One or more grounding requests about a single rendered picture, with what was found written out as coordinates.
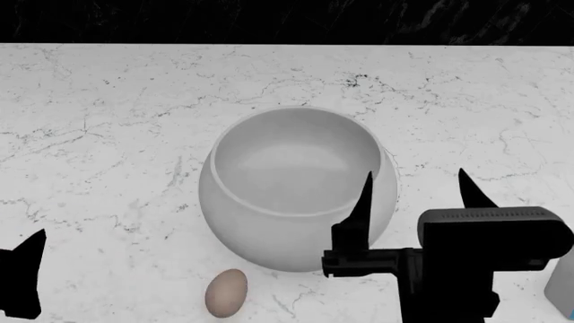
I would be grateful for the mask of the white ceramic bowl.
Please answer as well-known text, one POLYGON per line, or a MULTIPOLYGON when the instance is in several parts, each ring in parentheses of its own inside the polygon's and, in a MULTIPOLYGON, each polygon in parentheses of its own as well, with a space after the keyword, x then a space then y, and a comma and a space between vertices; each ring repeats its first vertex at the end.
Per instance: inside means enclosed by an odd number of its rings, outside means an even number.
POLYGON ((396 209, 396 172, 362 123, 328 109, 265 109, 230 126, 204 162, 201 210, 219 241, 276 271, 310 272, 331 247, 331 228, 373 183, 370 241, 396 209))

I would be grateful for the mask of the brown egg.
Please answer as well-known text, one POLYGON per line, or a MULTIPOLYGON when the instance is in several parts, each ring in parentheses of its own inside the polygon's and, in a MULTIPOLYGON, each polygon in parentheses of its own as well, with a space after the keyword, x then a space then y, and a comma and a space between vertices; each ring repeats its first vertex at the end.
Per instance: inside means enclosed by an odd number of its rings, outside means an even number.
POLYGON ((247 298, 246 275, 232 268, 218 274, 205 290, 204 303, 214 317, 226 319, 236 314, 247 298))

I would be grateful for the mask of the white milk carton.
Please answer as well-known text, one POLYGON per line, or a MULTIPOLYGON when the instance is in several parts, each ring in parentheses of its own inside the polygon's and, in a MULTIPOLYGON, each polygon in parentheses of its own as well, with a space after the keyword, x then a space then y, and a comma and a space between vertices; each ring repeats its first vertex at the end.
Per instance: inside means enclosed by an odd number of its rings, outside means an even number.
POLYGON ((556 264, 544 295, 563 317, 574 321, 574 247, 556 264))

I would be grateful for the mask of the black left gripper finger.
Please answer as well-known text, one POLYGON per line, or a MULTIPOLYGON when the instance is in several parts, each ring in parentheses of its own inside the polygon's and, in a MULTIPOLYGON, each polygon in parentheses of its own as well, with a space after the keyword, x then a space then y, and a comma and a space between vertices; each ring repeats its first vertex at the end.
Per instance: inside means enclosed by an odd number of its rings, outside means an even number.
POLYGON ((0 249, 0 310, 6 317, 36 319, 41 314, 39 267, 46 244, 40 230, 15 249, 0 249))

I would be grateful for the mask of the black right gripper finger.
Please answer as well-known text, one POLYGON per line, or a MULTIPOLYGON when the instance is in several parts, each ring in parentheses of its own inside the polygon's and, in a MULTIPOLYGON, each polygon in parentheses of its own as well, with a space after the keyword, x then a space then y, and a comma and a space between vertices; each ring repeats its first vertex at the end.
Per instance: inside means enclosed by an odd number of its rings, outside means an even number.
POLYGON ((464 169, 458 171, 460 196, 465 208, 498 208, 474 183, 464 169))
POLYGON ((373 174, 370 171, 349 216, 331 227, 332 251, 365 251, 370 248, 372 190, 373 174))

